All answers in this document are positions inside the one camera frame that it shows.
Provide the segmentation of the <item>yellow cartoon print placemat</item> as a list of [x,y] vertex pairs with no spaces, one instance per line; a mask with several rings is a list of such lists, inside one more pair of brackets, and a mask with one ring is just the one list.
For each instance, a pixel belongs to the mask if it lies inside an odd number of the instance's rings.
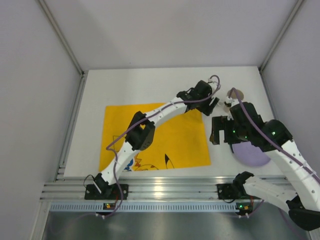
[[[120,151],[124,139],[117,138],[129,127],[138,111],[149,112],[161,103],[110,105],[105,108],[99,170],[113,160],[111,148]],[[126,172],[170,170],[209,166],[211,164],[202,114],[191,110],[159,126],[150,147],[136,155],[124,168]]]

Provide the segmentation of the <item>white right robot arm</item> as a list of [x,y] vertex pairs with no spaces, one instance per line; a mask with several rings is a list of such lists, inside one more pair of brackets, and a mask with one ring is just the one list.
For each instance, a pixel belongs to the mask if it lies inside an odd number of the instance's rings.
[[228,187],[221,189],[220,199],[257,197],[287,213],[301,229],[313,231],[320,227],[320,178],[298,150],[292,134],[279,120],[263,121],[254,105],[242,102],[233,105],[228,116],[214,116],[211,120],[213,145],[232,146],[250,143],[265,153],[280,169],[293,189],[269,183],[251,172],[236,175]]

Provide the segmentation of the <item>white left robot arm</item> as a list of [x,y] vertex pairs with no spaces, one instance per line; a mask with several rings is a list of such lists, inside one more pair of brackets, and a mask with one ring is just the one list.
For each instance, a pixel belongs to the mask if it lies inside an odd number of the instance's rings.
[[114,152],[112,145],[124,137],[119,152],[114,153],[114,158],[108,167],[93,178],[95,191],[102,197],[108,197],[115,184],[120,187],[118,180],[120,172],[138,153],[152,144],[155,131],[160,125],[191,110],[209,116],[219,101],[214,95],[220,87],[220,78],[212,75],[208,81],[200,80],[195,87],[180,91],[171,101],[154,110],[146,113],[136,112],[127,130],[106,147],[107,151]]

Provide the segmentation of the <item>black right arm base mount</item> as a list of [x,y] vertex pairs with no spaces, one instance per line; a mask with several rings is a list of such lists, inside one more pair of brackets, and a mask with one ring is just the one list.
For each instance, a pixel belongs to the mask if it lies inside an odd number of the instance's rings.
[[221,183],[217,184],[216,187],[218,199],[229,204],[237,200],[249,200],[251,198],[242,187],[235,186],[233,183]]

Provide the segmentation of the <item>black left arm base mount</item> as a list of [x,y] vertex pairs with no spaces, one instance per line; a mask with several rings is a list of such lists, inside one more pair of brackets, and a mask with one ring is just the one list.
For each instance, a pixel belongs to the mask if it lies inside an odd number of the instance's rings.
[[85,200],[120,200],[121,192],[116,184],[112,185],[110,190],[105,194],[101,194],[94,184],[86,186]]

